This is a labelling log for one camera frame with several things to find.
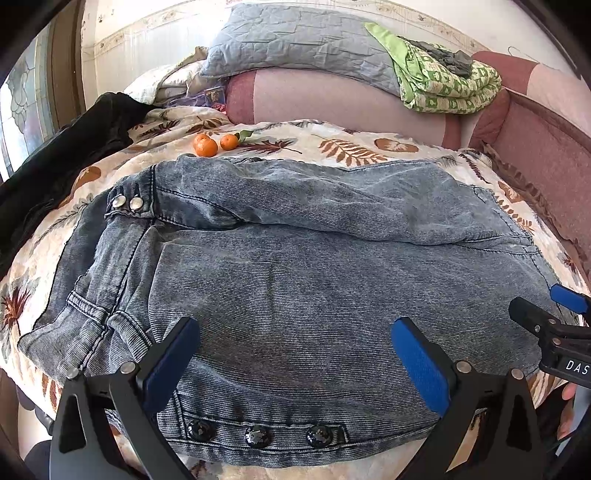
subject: hand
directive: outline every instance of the hand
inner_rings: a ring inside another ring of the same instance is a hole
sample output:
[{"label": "hand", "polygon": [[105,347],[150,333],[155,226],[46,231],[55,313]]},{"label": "hand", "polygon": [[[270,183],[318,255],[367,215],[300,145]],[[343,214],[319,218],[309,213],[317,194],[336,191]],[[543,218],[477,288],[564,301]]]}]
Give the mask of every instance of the hand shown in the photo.
[{"label": "hand", "polygon": [[566,437],[569,433],[571,428],[573,427],[573,418],[574,418],[574,411],[573,411],[573,403],[574,403],[574,393],[577,390],[577,385],[574,383],[569,383],[564,387],[562,390],[562,399],[568,400],[569,402],[564,407],[562,411],[562,415],[560,416],[560,426],[558,427],[558,432],[556,432],[556,436],[558,440]]}]

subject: blue jeans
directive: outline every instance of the blue jeans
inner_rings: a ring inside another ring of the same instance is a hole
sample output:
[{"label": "blue jeans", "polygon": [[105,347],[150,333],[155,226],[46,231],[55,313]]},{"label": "blue jeans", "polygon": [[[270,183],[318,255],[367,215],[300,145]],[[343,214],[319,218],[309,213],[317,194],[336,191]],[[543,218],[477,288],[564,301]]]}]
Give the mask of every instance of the blue jeans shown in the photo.
[{"label": "blue jeans", "polygon": [[[436,422],[390,344],[396,318],[480,371],[531,375],[539,350],[508,305],[522,296],[574,323],[549,299],[556,281],[487,190],[428,162],[344,170],[184,155],[86,208],[20,349],[59,381],[73,366],[106,374],[193,317],[201,347],[157,416],[172,447],[209,462],[320,465]],[[210,438],[191,436],[197,421]],[[245,443],[254,425],[265,448]],[[330,433],[323,448],[306,439],[317,425]]]}]

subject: pink cushion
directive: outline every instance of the pink cushion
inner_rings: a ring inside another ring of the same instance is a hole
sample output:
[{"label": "pink cushion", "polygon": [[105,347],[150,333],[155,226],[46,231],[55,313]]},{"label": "pink cushion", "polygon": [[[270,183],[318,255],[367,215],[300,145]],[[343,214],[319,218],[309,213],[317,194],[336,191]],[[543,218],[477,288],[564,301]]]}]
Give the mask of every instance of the pink cushion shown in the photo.
[{"label": "pink cushion", "polygon": [[356,80],[314,70],[270,68],[232,78],[226,111],[234,123],[310,118],[365,132],[395,132],[418,142],[460,147],[457,115],[417,113],[400,98]]},{"label": "pink cushion", "polygon": [[591,136],[591,90],[582,80],[493,51],[479,51],[472,57],[497,69],[506,88],[544,105]]},{"label": "pink cushion", "polygon": [[492,146],[499,175],[563,241],[591,286],[591,138],[517,93]]}]

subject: blue gripper pad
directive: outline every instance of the blue gripper pad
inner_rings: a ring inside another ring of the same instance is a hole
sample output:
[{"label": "blue gripper pad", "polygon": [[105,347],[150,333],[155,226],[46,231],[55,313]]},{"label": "blue gripper pad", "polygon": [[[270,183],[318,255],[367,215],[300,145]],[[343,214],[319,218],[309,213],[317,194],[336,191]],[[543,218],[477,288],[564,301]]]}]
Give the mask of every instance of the blue gripper pad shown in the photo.
[{"label": "blue gripper pad", "polygon": [[433,347],[440,347],[430,343],[408,317],[394,322],[391,336],[394,350],[427,407],[443,417],[450,404],[450,385],[430,356]]},{"label": "blue gripper pad", "polygon": [[587,313],[587,310],[589,309],[585,297],[559,284],[552,285],[552,288],[550,289],[550,298],[575,313]]},{"label": "blue gripper pad", "polygon": [[147,414],[154,414],[166,408],[191,357],[197,351],[199,342],[199,323],[195,319],[189,319],[144,382],[142,406]]}]

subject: wall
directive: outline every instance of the wall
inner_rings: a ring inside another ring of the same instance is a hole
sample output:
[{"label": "wall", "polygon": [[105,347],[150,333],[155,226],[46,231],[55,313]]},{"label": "wall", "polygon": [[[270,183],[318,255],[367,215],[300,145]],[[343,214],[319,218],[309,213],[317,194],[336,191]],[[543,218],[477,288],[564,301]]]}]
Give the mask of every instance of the wall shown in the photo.
[{"label": "wall", "polygon": [[[82,75],[90,106],[123,90],[149,69],[176,63],[207,46],[239,0],[86,0]],[[572,74],[535,22],[512,0],[250,0],[331,8],[382,22],[409,38],[474,47],[540,61]]]}]

